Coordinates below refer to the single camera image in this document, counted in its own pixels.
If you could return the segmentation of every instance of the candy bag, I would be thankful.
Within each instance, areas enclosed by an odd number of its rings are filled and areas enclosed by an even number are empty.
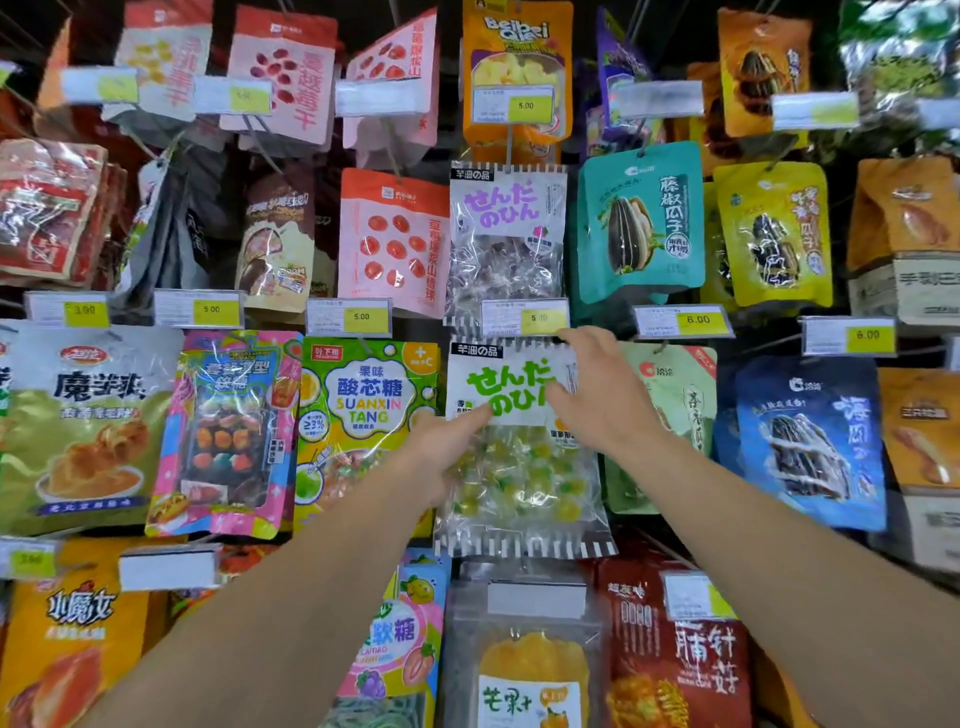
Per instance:
[[[879,398],[873,359],[752,359],[736,374],[747,479],[831,528],[882,531]]]
[[[833,305],[827,178],[818,164],[718,167],[717,201],[741,307],[772,301]]]
[[[573,127],[573,3],[487,3],[464,0],[464,139],[480,146],[503,143],[506,124],[480,124],[496,113],[502,96],[485,87],[552,85],[553,120],[518,124],[514,137],[532,145],[556,144]]]
[[[446,187],[349,168],[341,194],[337,295],[389,298],[401,316],[442,318],[450,270]]]
[[[809,20],[717,11],[724,116],[730,136],[770,133],[775,93],[810,90]]]
[[[289,487],[302,348],[292,331],[187,334],[148,536],[274,538]]]
[[[446,321],[480,333],[484,299],[564,294],[566,168],[452,162]]]

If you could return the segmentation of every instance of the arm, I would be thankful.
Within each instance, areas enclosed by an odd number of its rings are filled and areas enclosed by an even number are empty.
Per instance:
[[[418,423],[335,509],[179,622],[83,725],[320,725],[443,472],[490,415]]]
[[[711,462],[660,425],[612,334],[562,333],[578,391],[550,404],[650,497],[760,645],[834,726],[948,725],[960,601]],[[623,383],[616,398],[609,382]]]

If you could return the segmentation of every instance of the plastic packaging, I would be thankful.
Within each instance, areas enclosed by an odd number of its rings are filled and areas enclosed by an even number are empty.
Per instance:
[[[485,299],[564,294],[566,168],[451,164],[446,322],[479,335]]]
[[[291,331],[187,334],[148,536],[274,538],[290,487],[302,348]]]

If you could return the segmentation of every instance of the orange snack bag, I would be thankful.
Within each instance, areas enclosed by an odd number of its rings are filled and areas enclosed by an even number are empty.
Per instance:
[[[464,139],[472,146],[507,138],[506,124],[478,124],[489,100],[483,86],[553,85],[550,124],[517,124],[514,137],[549,145],[573,126],[573,3],[464,0]]]

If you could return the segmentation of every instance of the snack bag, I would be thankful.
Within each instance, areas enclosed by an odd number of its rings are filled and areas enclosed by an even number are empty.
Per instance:
[[[349,168],[341,194],[337,295],[389,298],[406,315],[442,318],[450,270],[446,187]]]
[[[148,536],[274,538],[289,487],[302,348],[293,331],[187,334]]]
[[[940,369],[879,370],[883,442],[900,489],[960,488],[955,403],[960,375]]]
[[[432,728],[449,572],[405,558],[321,728]]]
[[[718,167],[717,202],[736,304],[833,305],[827,178],[818,164]]]
[[[660,422],[704,455],[710,454],[717,415],[717,354],[709,347],[620,342],[650,392]],[[614,513],[658,513],[636,483],[605,459],[607,504]]]
[[[263,117],[270,133],[322,146],[333,126],[333,55],[337,21],[301,12],[237,6],[227,75],[269,79],[273,113]],[[222,114],[220,128],[246,132],[244,120],[266,132],[255,116]]]
[[[503,143],[507,138],[506,124],[477,122],[478,118],[502,112],[492,105],[493,97],[485,87],[503,85],[554,87],[553,121],[516,125],[514,138],[531,145],[548,145],[570,136],[572,55],[573,3],[538,2],[518,6],[506,2],[481,6],[475,0],[464,0],[464,139],[467,144],[472,147]]]
[[[76,725],[166,628],[165,592],[121,592],[117,562],[144,539],[69,539],[57,579],[17,582],[0,673],[4,728]]]
[[[167,327],[20,330],[0,533],[143,523],[182,341]]]
[[[726,8],[717,22],[727,134],[770,133],[773,95],[810,90],[812,24]]]
[[[886,525],[876,364],[758,356],[736,374],[746,478],[831,528]]]
[[[564,294],[566,168],[451,164],[446,320],[479,335],[484,299]]]
[[[433,412],[440,371],[436,344],[308,336],[303,345],[297,531],[333,507]],[[414,536],[429,537],[432,527],[427,512]]]

